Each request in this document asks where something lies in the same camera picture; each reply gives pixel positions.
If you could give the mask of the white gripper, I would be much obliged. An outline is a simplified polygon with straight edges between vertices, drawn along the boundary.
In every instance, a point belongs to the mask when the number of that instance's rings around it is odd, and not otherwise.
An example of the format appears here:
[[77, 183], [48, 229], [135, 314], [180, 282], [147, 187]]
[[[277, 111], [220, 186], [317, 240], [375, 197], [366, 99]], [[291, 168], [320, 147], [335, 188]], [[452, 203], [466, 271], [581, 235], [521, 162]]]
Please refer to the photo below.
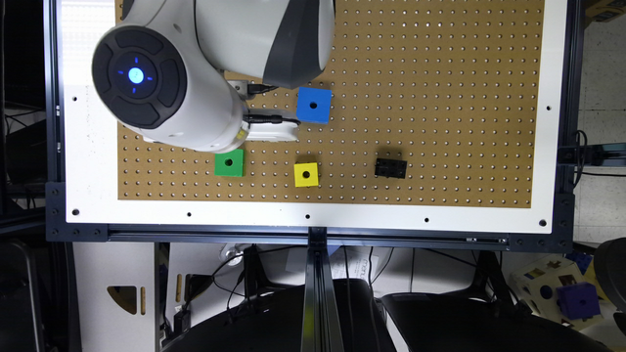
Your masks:
[[253, 109], [247, 104], [257, 95], [276, 90], [277, 86], [234, 79], [229, 79], [228, 83], [244, 102], [243, 121], [248, 141], [291, 142], [297, 139], [299, 119], [293, 111]]

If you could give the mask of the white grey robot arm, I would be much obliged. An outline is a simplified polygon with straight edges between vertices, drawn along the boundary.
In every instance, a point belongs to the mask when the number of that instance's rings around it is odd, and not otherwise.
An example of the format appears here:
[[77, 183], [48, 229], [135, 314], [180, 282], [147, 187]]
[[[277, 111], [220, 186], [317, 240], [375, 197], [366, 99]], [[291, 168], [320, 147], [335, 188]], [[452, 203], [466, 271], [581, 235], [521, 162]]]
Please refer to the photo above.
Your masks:
[[131, 1], [98, 42], [99, 98], [150, 142], [215, 154], [246, 141], [291, 142], [299, 120], [248, 100], [298, 88], [329, 61], [335, 2]]

